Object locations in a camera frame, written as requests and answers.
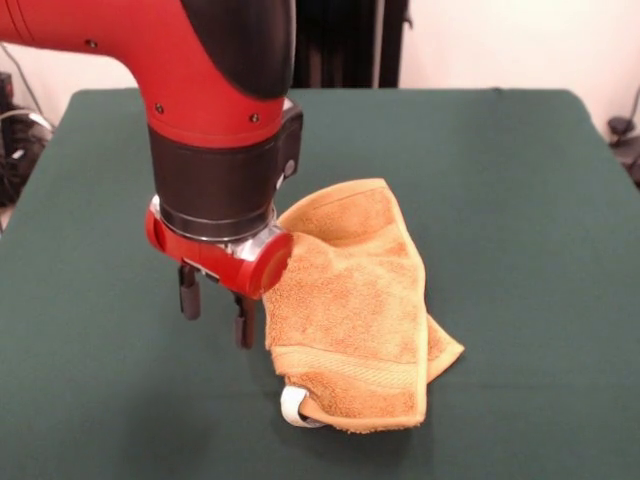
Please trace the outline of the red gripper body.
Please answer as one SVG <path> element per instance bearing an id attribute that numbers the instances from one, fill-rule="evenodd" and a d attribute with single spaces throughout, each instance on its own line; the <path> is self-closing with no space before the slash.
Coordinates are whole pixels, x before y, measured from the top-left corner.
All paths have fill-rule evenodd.
<path id="1" fill-rule="evenodd" d="M 150 244 L 163 254 L 252 299 L 277 285 L 293 251 L 293 235 L 274 223 L 254 237 L 231 243 L 182 236 L 161 220 L 158 196 L 150 202 L 145 231 Z"/>

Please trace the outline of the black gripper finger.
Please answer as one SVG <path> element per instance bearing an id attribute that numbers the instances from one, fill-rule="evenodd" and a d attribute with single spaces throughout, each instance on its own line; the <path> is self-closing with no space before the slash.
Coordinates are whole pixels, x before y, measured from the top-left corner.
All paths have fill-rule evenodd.
<path id="1" fill-rule="evenodd" d="M 200 285 L 196 269 L 182 264 L 178 269 L 180 309 L 189 321 L 197 320 L 201 314 Z"/>
<path id="2" fill-rule="evenodd" d="M 234 301 L 238 308 L 234 323 L 236 344 L 241 349 L 251 349 L 254 344 L 256 302 L 239 294 L 234 295 Z"/>

